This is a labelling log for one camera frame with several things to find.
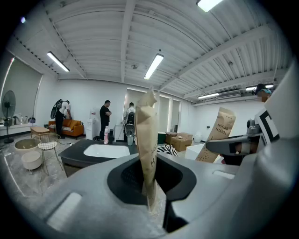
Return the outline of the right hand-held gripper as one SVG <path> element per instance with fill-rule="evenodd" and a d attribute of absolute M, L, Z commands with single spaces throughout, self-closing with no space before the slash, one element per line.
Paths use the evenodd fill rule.
<path fill-rule="evenodd" d="M 293 61 L 278 87 L 255 115 L 266 144 L 278 140 L 290 141 L 299 148 L 299 62 Z M 234 155 L 235 144 L 249 142 L 250 153 L 256 153 L 260 134 L 233 136 L 222 140 L 210 140 L 207 149 L 222 155 Z"/>

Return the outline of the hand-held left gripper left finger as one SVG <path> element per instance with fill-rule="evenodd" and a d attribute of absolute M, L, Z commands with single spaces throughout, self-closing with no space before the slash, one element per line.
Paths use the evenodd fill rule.
<path fill-rule="evenodd" d="M 94 164 L 44 198 L 28 222 L 45 239 L 157 239 L 166 235 L 123 170 L 137 154 Z"/>

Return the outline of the person's right hand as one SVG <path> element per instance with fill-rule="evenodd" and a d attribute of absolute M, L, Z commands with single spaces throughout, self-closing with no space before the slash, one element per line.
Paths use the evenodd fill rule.
<path fill-rule="evenodd" d="M 238 142 L 235 144 L 235 154 L 234 155 L 222 155 L 220 154 L 221 157 L 223 157 L 221 163 L 226 164 L 226 165 L 235 165 L 235 166 L 240 166 L 242 163 L 242 160 L 244 158 L 244 155 L 248 155 L 250 153 L 250 143 L 249 142 Z"/>

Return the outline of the small cardboard box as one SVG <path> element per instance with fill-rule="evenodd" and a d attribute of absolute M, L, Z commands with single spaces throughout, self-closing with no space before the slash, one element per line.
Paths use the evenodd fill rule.
<path fill-rule="evenodd" d="M 175 133 L 175 132 L 167 132 L 166 133 L 166 139 L 165 139 L 165 142 L 169 145 L 179 145 L 181 142 L 184 141 L 184 138 L 183 139 L 179 139 L 178 136 L 182 136 L 181 133 Z"/>

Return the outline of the black white zigzag blanket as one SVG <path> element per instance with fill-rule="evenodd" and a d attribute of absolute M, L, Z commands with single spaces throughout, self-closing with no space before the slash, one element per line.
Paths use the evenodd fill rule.
<path fill-rule="evenodd" d="M 158 145 L 157 146 L 157 152 L 166 153 L 166 154 L 169 154 L 169 155 L 178 155 L 175 148 L 172 145 L 167 145 L 167 144 Z"/>

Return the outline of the narrow grey roller blind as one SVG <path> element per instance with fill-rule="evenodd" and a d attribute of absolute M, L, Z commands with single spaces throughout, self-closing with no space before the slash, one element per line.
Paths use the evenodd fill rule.
<path fill-rule="evenodd" d="M 169 116 L 169 103 L 170 99 L 166 97 L 160 97 L 159 104 L 159 131 L 166 132 L 168 127 Z"/>
<path fill-rule="evenodd" d="M 180 102 L 177 100 L 173 100 L 172 102 L 172 117 L 171 117 L 171 125 L 178 125 L 179 119 L 179 110 L 180 110 Z"/>

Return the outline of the white sink basin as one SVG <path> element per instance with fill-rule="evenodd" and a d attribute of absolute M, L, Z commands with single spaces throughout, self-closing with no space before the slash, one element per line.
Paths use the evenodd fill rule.
<path fill-rule="evenodd" d="M 100 158 L 120 158 L 130 155 L 127 146 L 108 145 L 108 144 L 93 144 L 90 145 L 85 151 L 84 155 Z"/>

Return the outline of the black vanity counter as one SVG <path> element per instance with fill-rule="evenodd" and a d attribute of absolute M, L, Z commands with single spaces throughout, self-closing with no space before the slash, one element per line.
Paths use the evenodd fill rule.
<path fill-rule="evenodd" d="M 103 141 L 79 140 L 72 146 L 68 147 L 59 156 L 62 159 L 63 165 L 72 166 L 76 168 L 85 168 L 93 164 L 102 163 L 113 160 L 112 158 L 100 158 L 84 155 L 84 151 L 93 144 L 104 144 Z M 113 142 L 111 145 L 127 146 L 130 155 L 138 152 L 136 145 L 128 146 L 125 142 Z"/>

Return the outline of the white water dispenser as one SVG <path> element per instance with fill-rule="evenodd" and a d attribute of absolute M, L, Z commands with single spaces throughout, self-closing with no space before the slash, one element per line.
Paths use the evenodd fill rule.
<path fill-rule="evenodd" d="M 86 125 L 86 138 L 88 140 L 93 140 L 93 138 L 97 135 L 97 121 L 96 119 L 88 119 Z"/>

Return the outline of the white cabinet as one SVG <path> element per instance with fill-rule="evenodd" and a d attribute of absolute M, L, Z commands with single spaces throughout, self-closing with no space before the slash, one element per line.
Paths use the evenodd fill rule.
<path fill-rule="evenodd" d="M 114 141 L 124 141 L 125 126 L 123 124 L 116 124 L 114 126 Z"/>

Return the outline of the striped seat cushion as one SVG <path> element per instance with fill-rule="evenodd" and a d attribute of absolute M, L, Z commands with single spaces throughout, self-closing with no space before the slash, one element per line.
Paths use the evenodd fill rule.
<path fill-rule="evenodd" d="M 56 125 L 55 124 L 49 125 L 49 129 L 55 130 L 56 129 Z M 62 126 L 62 131 L 73 132 L 73 130 L 71 130 L 70 127 L 65 127 L 65 126 Z"/>

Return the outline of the large round beige table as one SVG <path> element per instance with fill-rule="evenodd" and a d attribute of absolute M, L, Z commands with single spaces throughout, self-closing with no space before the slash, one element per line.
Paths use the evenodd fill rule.
<path fill-rule="evenodd" d="M 23 155 L 31 151 L 37 151 L 39 149 L 38 144 L 40 143 L 39 139 L 23 139 L 16 142 L 14 148 L 17 154 Z"/>

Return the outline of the white low shelf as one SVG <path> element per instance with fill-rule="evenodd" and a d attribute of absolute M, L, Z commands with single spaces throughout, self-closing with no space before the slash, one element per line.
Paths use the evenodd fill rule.
<path fill-rule="evenodd" d="M 35 124 L 19 124 L 19 125 L 13 125 L 13 126 L 9 126 L 8 127 L 8 131 L 7 131 L 7 127 L 4 125 L 0 125 L 0 137 L 2 136 L 6 136 L 7 132 L 9 135 L 11 134 L 19 134 L 19 133 L 23 133 L 23 132 L 30 132 L 30 128 L 34 127 Z"/>

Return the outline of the black pedestal fan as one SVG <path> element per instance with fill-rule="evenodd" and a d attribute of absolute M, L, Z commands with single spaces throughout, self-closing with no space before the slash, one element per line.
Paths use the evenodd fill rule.
<path fill-rule="evenodd" d="M 16 104 L 16 99 L 15 99 L 15 94 L 13 91 L 7 91 L 3 97 L 2 101 L 2 112 L 4 114 L 4 117 L 11 118 L 14 115 L 15 112 L 15 104 Z M 8 132 L 7 132 L 7 137 L 4 140 L 5 144 L 12 143 L 14 140 L 10 138 Z"/>

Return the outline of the large grey wall screen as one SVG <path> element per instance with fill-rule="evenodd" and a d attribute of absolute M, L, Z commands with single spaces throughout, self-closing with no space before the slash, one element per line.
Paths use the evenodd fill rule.
<path fill-rule="evenodd" d="M 8 91 L 15 95 L 15 114 L 31 117 L 34 115 L 34 106 L 37 90 L 42 74 L 15 58 L 5 75 L 4 86 L 0 90 L 1 101 Z"/>

